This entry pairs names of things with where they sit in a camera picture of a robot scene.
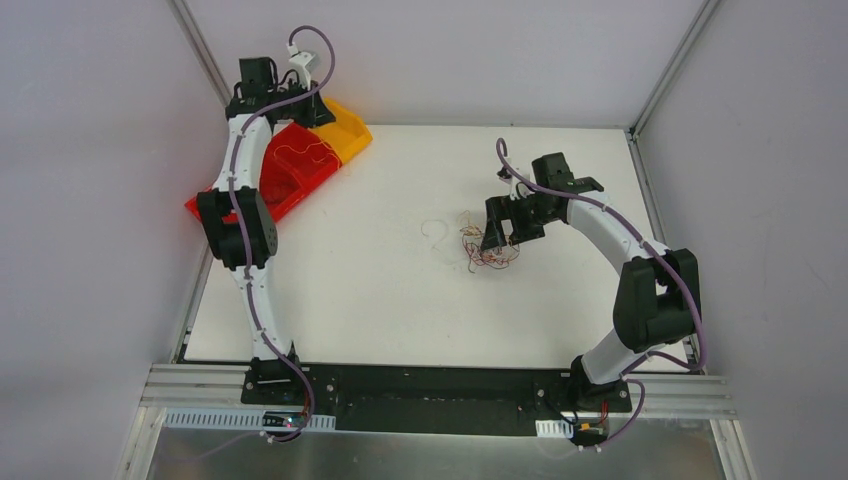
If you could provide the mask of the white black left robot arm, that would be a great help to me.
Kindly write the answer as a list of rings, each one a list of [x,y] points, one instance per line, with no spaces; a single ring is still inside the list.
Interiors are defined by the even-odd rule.
[[[248,317],[252,357],[246,386],[266,387],[286,405],[303,396],[305,378],[296,371],[291,334],[276,325],[270,288],[278,235],[259,183],[278,122],[313,127],[335,119],[312,79],[315,63],[311,52],[294,53],[288,71],[280,75],[269,57],[241,60],[241,80],[225,109],[229,139],[221,171],[212,186],[196,196],[209,248],[236,282]]]

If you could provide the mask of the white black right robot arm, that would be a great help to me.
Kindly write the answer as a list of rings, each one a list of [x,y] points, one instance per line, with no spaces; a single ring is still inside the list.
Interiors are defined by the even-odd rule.
[[[576,177],[561,153],[535,159],[531,179],[500,158],[506,195],[485,202],[481,250],[488,252],[541,239],[562,222],[604,256],[618,275],[612,329],[572,364],[569,400],[595,408],[608,388],[662,347],[702,331],[698,263],[687,249],[672,250],[643,236],[592,177]]]

